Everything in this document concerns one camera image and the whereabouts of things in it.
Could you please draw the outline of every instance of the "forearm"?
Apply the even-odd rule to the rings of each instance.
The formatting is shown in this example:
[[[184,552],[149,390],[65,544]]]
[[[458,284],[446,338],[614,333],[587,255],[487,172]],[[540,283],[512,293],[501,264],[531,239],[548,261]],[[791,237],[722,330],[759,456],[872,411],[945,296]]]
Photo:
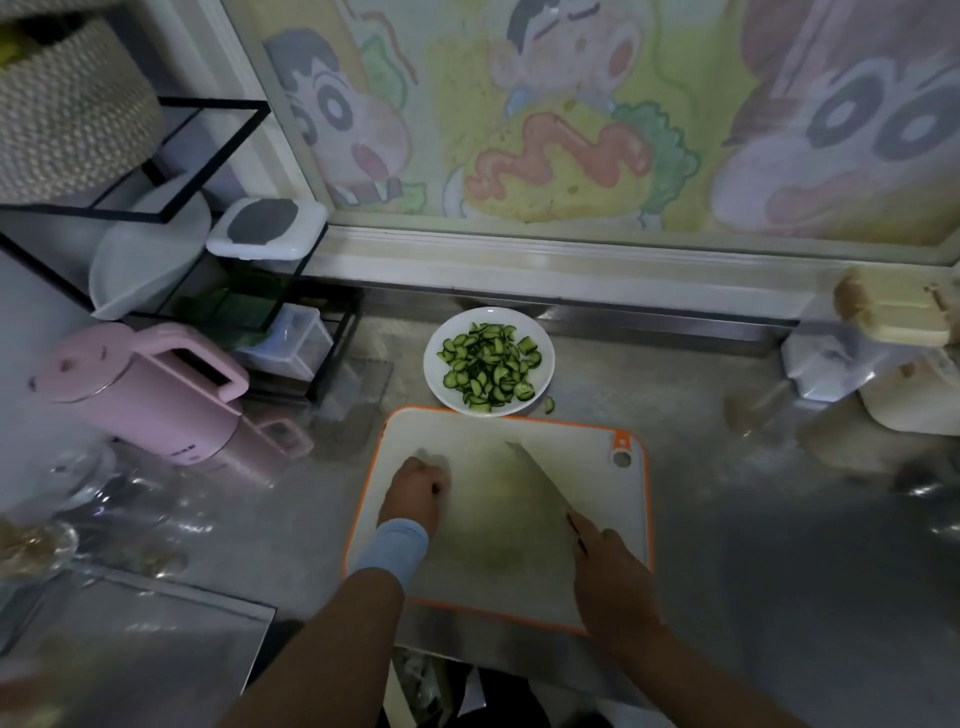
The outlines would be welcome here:
[[[355,573],[233,705],[221,728],[372,728],[402,606],[392,574]]]
[[[806,728],[665,627],[629,654],[624,672],[678,728]]]

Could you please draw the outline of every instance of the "cartoon face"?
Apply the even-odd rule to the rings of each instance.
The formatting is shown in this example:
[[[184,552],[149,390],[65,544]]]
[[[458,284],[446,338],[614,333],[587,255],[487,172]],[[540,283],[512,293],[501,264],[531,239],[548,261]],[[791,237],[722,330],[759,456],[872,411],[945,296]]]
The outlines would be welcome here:
[[[396,175],[410,159],[410,135],[399,111],[358,91],[314,31],[284,31],[265,46],[334,202],[357,206],[401,196]]]
[[[933,182],[960,164],[960,65],[866,59],[811,84],[779,131],[714,179],[714,215],[744,231],[815,234],[857,199]]]
[[[610,94],[639,48],[636,21],[613,0],[519,0],[507,40],[491,48],[491,74],[504,89]]]

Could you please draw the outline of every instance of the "hand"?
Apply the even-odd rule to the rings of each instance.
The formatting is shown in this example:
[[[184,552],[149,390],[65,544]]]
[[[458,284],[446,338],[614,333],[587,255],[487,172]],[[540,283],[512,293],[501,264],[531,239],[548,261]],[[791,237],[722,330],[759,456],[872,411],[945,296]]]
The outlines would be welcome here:
[[[651,636],[665,630],[657,612],[653,574],[624,545],[620,534],[603,533],[586,516],[567,518],[580,537],[573,593],[584,626],[622,662]]]
[[[440,495],[450,487],[446,473],[417,457],[408,457],[396,471],[380,506],[376,524],[392,519],[416,521],[433,538],[440,520]]]

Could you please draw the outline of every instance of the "white plate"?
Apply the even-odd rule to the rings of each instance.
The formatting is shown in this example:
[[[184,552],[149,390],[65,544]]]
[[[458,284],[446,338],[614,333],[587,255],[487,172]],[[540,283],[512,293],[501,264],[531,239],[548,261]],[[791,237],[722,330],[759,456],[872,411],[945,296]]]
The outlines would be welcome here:
[[[453,339],[461,333],[468,333],[471,323],[515,326],[515,340],[520,341],[524,336],[529,336],[537,342],[537,351],[540,352],[542,360],[537,369],[530,370],[530,375],[527,377],[536,390],[536,394],[531,400],[520,401],[514,397],[512,402],[504,404],[502,407],[496,407],[492,412],[477,412],[464,404],[464,396],[460,392],[456,389],[444,387],[444,377],[450,371],[450,365],[441,361],[437,352],[444,348],[444,339]],[[556,354],[553,351],[553,343],[550,341],[550,337],[546,335],[543,327],[529,316],[524,316],[511,308],[474,308],[471,311],[458,313],[433,332],[433,336],[430,337],[430,341],[426,345],[426,351],[423,353],[423,375],[426,376],[426,383],[429,385],[430,391],[450,409],[474,417],[502,417],[503,415],[514,415],[521,409],[526,409],[537,401],[546,390],[546,385],[550,383],[550,379],[553,377],[555,364]]]
[[[181,175],[151,190],[133,211],[162,210],[190,178]],[[166,225],[121,222],[110,227],[90,265],[93,316],[115,321],[151,300],[159,303],[204,251],[209,233],[210,208],[199,192]]]

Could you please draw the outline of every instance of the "orange trim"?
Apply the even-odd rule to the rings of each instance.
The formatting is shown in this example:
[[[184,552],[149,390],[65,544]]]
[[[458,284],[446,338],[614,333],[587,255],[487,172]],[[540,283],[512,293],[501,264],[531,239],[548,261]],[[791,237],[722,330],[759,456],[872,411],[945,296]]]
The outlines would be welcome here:
[[[387,431],[387,425],[390,424],[390,420],[394,418],[399,412],[402,412],[405,409],[425,409],[427,411],[433,412],[445,412],[447,414],[456,415],[458,417],[463,417],[464,415],[460,412],[457,412],[453,409],[448,409],[446,407],[424,407],[421,404],[408,404],[405,407],[400,407],[395,409],[390,413],[390,417],[387,418],[384,422],[383,427],[380,429],[380,436],[376,439],[376,449],[373,451],[373,457],[370,460],[370,468],[367,470],[367,479],[364,480],[363,490],[360,493],[360,501],[357,505],[357,512],[353,516],[353,524],[350,526],[350,533],[347,536],[347,545],[344,548],[344,557],[341,562],[341,574],[343,578],[347,578],[347,553],[350,550],[350,544],[353,543],[353,534],[356,531],[357,522],[360,520],[360,511],[363,509],[363,501],[367,496],[367,488],[370,486],[370,478],[373,475],[373,467],[376,465],[376,456],[380,452],[380,445],[383,443],[383,435]],[[626,435],[627,444],[626,447],[630,447],[630,438],[634,438],[636,443],[640,446],[640,452],[643,453],[643,498],[647,512],[647,560],[649,562],[650,571],[654,570],[654,538],[653,538],[653,524],[651,523],[652,511],[650,509],[650,471],[649,465],[647,463],[647,451],[643,447],[643,443],[640,442],[639,438],[636,437],[633,433],[627,432],[626,430],[619,430],[614,427],[606,427],[604,425],[582,425],[580,423],[568,423],[559,420],[544,420],[537,417],[515,417],[512,415],[505,416],[505,420],[523,420],[525,422],[535,422],[535,423],[547,423],[548,425],[566,425],[568,427],[589,427],[591,429],[606,429],[613,433],[614,435],[614,445],[616,446],[617,441],[620,437]],[[461,612],[471,612],[475,614],[482,615],[492,615],[495,617],[502,617],[508,619],[509,621],[518,622],[520,624],[528,624],[534,627],[544,627],[546,629],[558,630],[560,632],[569,632],[575,635],[586,635],[586,631],[579,629],[578,627],[570,627],[565,624],[557,624],[554,622],[542,622],[536,621],[535,619],[525,619],[523,617],[515,617],[514,615],[500,614],[499,612],[488,612],[484,609],[476,609],[475,607],[468,607],[463,604],[448,604],[442,601],[432,601],[430,599],[418,599],[415,597],[410,597],[410,601],[417,604],[422,604],[428,607],[438,607],[440,609],[452,609],[454,611]]]

